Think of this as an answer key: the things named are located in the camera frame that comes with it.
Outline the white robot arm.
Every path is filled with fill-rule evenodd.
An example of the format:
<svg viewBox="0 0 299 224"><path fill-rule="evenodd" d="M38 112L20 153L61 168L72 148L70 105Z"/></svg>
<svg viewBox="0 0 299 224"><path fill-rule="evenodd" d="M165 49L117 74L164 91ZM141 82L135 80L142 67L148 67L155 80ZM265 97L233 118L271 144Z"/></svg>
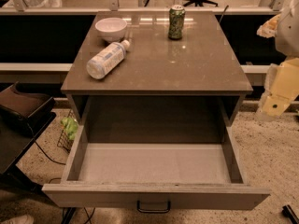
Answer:
<svg viewBox="0 0 299 224"><path fill-rule="evenodd" d="M276 50L286 56L280 65L270 64L258 104L258 117L272 120L299 96L299 0L261 25L257 35L274 37Z"/></svg>

